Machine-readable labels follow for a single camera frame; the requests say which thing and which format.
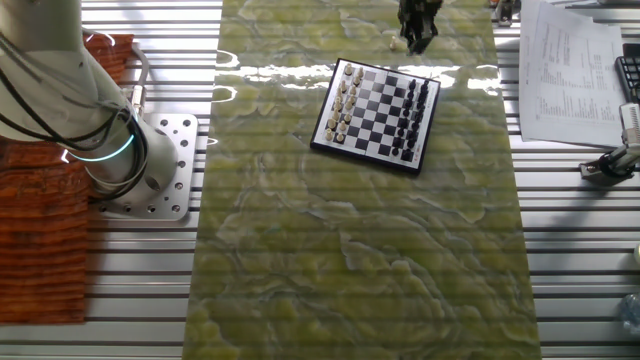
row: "paper sheet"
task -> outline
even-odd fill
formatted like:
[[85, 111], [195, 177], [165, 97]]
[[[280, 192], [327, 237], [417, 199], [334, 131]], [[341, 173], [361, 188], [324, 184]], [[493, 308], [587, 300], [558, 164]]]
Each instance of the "paper sheet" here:
[[524, 1], [520, 127], [525, 140], [619, 146], [624, 95], [614, 69], [619, 27]]

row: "chess piece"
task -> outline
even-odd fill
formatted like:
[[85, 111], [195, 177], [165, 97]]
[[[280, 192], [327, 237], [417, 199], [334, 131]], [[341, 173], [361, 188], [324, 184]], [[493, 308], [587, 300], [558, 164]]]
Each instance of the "chess piece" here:
[[391, 51], [394, 51], [397, 48], [398, 48], [397, 39], [396, 39], [395, 36], [392, 36], [391, 37], [391, 44], [389, 44], [389, 49], [391, 49]]

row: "black chess piece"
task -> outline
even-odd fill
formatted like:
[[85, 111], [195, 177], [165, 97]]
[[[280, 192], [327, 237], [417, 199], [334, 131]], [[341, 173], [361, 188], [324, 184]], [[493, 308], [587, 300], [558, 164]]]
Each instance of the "black chess piece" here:
[[413, 153], [411, 151], [403, 151], [401, 159], [404, 161], [411, 161], [413, 158]]

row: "metal mounting plate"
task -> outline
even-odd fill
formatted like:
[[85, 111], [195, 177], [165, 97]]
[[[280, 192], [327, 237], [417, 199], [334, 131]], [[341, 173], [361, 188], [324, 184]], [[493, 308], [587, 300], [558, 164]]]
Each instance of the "metal mounting plate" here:
[[90, 206], [91, 220], [179, 221], [189, 211], [191, 178], [198, 136], [198, 120], [193, 115], [145, 114], [145, 121], [164, 132], [178, 152], [176, 174], [166, 189], [145, 203], [122, 206], [113, 202]]

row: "orange cloth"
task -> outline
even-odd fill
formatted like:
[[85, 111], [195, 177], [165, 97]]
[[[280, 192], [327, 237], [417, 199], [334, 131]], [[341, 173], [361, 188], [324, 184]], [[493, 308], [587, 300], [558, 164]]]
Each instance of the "orange cloth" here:
[[[116, 82], [132, 44], [133, 35], [85, 42]], [[0, 324], [84, 322], [91, 182], [62, 152], [0, 137]]]

